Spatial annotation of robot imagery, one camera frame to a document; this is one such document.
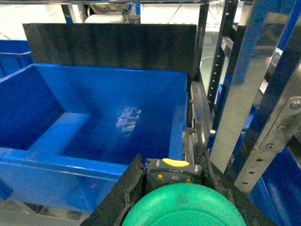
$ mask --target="blue bin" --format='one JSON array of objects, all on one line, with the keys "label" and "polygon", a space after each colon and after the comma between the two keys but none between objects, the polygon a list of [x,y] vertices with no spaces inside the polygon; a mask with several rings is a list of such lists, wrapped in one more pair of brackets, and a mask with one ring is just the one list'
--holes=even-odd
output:
[{"label": "blue bin", "polygon": [[136,15],[140,15],[140,4],[135,4]]},{"label": "blue bin", "polygon": [[33,64],[27,41],[0,40],[0,78]]},{"label": "blue bin", "polygon": [[91,213],[132,159],[182,159],[187,74],[29,65],[0,79],[0,198]]}]

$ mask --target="green plastic container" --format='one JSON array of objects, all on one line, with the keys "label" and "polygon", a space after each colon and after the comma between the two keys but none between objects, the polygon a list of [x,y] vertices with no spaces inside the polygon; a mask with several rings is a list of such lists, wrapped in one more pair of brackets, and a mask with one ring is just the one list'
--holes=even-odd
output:
[{"label": "green plastic container", "polygon": [[143,197],[123,226],[246,226],[235,206],[216,191],[195,184],[161,187]]}]

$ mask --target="yellow button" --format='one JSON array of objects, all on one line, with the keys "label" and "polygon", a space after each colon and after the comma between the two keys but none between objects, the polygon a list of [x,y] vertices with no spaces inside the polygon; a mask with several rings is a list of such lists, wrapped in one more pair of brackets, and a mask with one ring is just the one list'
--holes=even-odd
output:
[{"label": "yellow button", "polygon": [[173,160],[173,159],[162,159],[162,160],[171,166],[184,167],[184,166],[189,165],[189,162],[186,162],[186,161],[179,161],[179,160]]}]

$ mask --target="metal bolt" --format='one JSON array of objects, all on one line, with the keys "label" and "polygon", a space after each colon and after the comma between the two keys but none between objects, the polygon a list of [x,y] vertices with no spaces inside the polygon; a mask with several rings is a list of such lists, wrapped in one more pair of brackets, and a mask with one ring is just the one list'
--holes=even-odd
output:
[{"label": "metal bolt", "polygon": [[278,131],[284,131],[286,129],[286,126],[280,125],[277,126]]},{"label": "metal bolt", "polygon": [[290,108],[292,110],[298,110],[301,108],[301,102],[300,100],[295,100],[294,102],[292,102],[292,104],[290,105]]},{"label": "metal bolt", "polygon": [[273,143],[268,143],[267,145],[265,145],[266,148],[268,149],[273,149],[274,148],[274,144]]}]

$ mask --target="black rubber flap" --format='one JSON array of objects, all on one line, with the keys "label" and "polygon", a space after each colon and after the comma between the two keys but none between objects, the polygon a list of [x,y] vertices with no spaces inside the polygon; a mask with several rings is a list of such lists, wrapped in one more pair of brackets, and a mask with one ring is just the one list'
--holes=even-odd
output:
[{"label": "black rubber flap", "polygon": [[196,25],[24,24],[35,63],[191,71]]}]

